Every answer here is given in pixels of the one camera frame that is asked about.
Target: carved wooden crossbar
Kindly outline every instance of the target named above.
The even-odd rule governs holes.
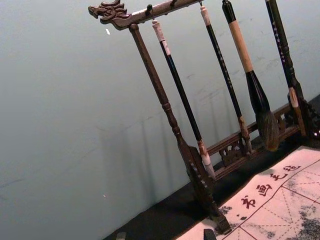
[[[118,30],[130,30],[144,66],[150,77],[155,93],[167,116],[168,122],[172,128],[172,132],[176,137],[177,146],[186,166],[186,172],[194,187],[196,197],[202,207],[208,211],[210,218],[217,221],[220,231],[226,234],[231,230],[231,228],[226,217],[219,211],[218,206],[213,199],[212,193],[215,182],[208,176],[198,150],[194,146],[188,145],[182,136],[177,120],[171,109],[168,97],[140,34],[138,26],[138,24],[151,20],[152,16],[159,17],[166,15],[170,12],[195,4],[198,1],[199,0],[169,0],[154,5],[152,8],[152,14],[147,9],[142,9],[134,13],[127,13],[125,5],[121,3],[121,0],[115,0],[111,3],[102,2],[98,7],[89,6],[88,10],[89,13],[96,19],[101,16],[100,22],[102,24],[112,24]],[[287,52],[285,52],[285,54],[288,58],[289,70],[291,74],[294,75],[292,60],[289,55],[289,47],[287,48]],[[293,88],[297,93],[299,107],[302,112],[303,123],[305,125],[307,136],[310,138],[320,139],[320,115],[304,99],[300,83],[295,77],[293,79]],[[284,141],[286,138],[298,133],[301,130],[289,97],[288,100],[288,104],[285,104],[273,112],[278,122],[280,141]],[[256,122],[253,122],[247,126],[247,128],[249,133],[256,131]],[[239,168],[246,161],[253,160],[260,153],[265,151],[265,148],[262,143],[253,144],[252,154],[248,154],[243,136],[241,132],[238,131],[210,146],[207,151],[209,155],[219,153],[221,156],[223,166],[219,169],[216,169],[216,179],[219,180],[235,169]]]
[[[154,5],[152,14],[155,18],[160,17],[198,2],[199,0],[166,1]],[[98,7],[89,6],[88,10],[96,19],[101,16],[100,22],[102,24],[112,24],[118,30],[124,30],[129,28],[131,24],[141,24],[152,19],[146,8],[128,14],[125,5],[120,3],[120,0],[115,0],[111,3],[102,2]]]

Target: light blue wall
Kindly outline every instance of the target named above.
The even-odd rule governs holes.
[[[188,182],[132,36],[90,16],[88,6],[99,3],[0,1],[2,240],[100,240]],[[149,3],[159,1],[125,2],[129,13]],[[221,1],[205,5],[249,124],[255,117]],[[318,1],[278,5],[310,100],[320,93]],[[288,89],[265,1],[234,0],[233,7],[274,110]],[[238,122],[199,11],[195,4],[158,20],[209,146]],[[140,30],[182,134],[195,146],[151,22]]]

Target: dragon head carving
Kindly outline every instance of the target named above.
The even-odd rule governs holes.
[[[107,3],[102,2],[100,6],[89,6],[89,13],[98,19],[102,24],[109,24],[113,19],[128,19],[131,14],[127,14],[127,9],[125,9],[125,4],[120,3],[121,0],[115,0],[114,2]]]

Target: calligraphy brush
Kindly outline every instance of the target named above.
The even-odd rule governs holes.
[[[295,70],[293,67],[288,66],[288,63],[292,63],[290,58],[290,51],[288,47],[288,41],[285,33],[284,26],[281,21],[279,9],[276,0],[265,0],[266,8],[268,10],[275,42],[278,47],[282,68],[284,71],[286,83],[289,88],[289,98],[291,105],[295,111],[296,118],[298,120],[300,131],[302,136],[306,136],[305,124],[302,118],[301,110],[299,108],[299,102],[296,91],[294,89],[293,78],[295,78]]]
[[[249,135],[249,132],[248,132],[248,129],[247,129],[247,125],[246,125],[245,119],[242,116],[242,113],[241,113],[241,110],[240,110],[240,107],[239,107],[239,103],[238,103],[234,88],[233,88],[231,80],[230,80],[230,76],[229,76],[229,73],[228,73],[228,70],[227,70],[227,66],[225,64],[225,60],[224,60],[224,58],[222,56],[221,49],[219,47],[217,38],[216,38],[214,30],[212,28],[212,25],[211,25],[211,22],[210,22],[210,18],[209,18],[209,14],[208,14],[208,10],[202,4],[202,0],[199,0],[199,3],[201,5],[201,8],[200,8],[201,9],[201,15],[203,17],[206,29],[207,29],[207,31],[209,33],[209,37],[211,39],[211,42],[212,42],[216,57],[217,57],[217,59],[219,61],[219,64],[220,64],[220,67],[221,67],[221,70],[222,70],[222,74],[223,74],[223,77],[224,77],[224,80],[225,80],[225,83],[226,83],[226,86],[227,86],[227,88],[229,90],[229,93],[230,93],[230,97],[231,97],[231,100],[232,100],[232,103],[233,103],[233,107],[234,107],[236,116],[238,118],[238,122],[239,122],[239,126],[240,126],[242,137],[243,137],[243,139],[245,141],[245,145],[246,145],[249,153],[251,154],[252,153],[252,145],[251,145],[251,142],[250,142],[250,135]]]
[[[152,11],[152,5],[149,4],[147,6],[147,9],[149,11]],[[181,97],[184,109],[185,109],[186,114],[187,114],[187,116],[189,118],[189,121],[190,121],[192,130],[193,130],[195,139],[196,139],[198,147],[199,147],[200,155],[201,155],[201,158],[202,158],[202,163],[204,164],[205,170],[207,171],[208,175],[215,181],[216,180],[216,174],[215,174],[213,165],[211,163],[209,153],[208,153],[207,148],[206,148],[206,146],[204,144],[204,141],[202,140],[202,137],[201,137],[197,122],[196,122],[194,114],[193,114],[193,112],[191,110],[187,95],[186,95],[184,87],[183,87],[183,85],[181,83],[178,71],[176,69],[174,60],[173,60],[173,58],[171,56],[171,52],[170,52],[170,49],[169,49],[168,44],[166,42],[166,39],[164,37],[164,34],[162,32],[160,23],[157,20],[154,20],[153,16],[152,16],[152,18],[153,18],[152,27],[153,27],[153,29],[155,31],[155,34],[156,34],[156,36],[157,36],[157,38],[158,38],[158,40],[160,42],[163,54],[165,56],[165,59],[166,59],[166,62],[168,64],[168,66],[169,66],[169,69],[170,69],[170,72],[172,74],[174,83],[175,83],[175,85],[177,87],[177,90],[178,90],[179,95]]]
[[[222,9],[245,72],[250,101],[255,113],[259,135],[267,150],[276,151],[279,146],[278,122],[270,111],[267,96],[254,72],[247,46],[242,36],[231,2],[223,0]]]

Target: brush ferrule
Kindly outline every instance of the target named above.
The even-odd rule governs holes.
[[[267,96],[260,85],[255,72],[253,70],[246,72],[245,76],[254,113],[258,114],[270,111],[270,105]]]
[[[224,15],[228,24],[237,20],[232,4],[228,0],[222,1],[222,10],[224,12]]]
[[[211,24],[211,22],[210,22],[208,10],[206,9],[205,6],[201,6],[200,9],[201,9],[201,15],[202,15],[203,20],[204,20],[204,24],[206,26],[209,26]]]

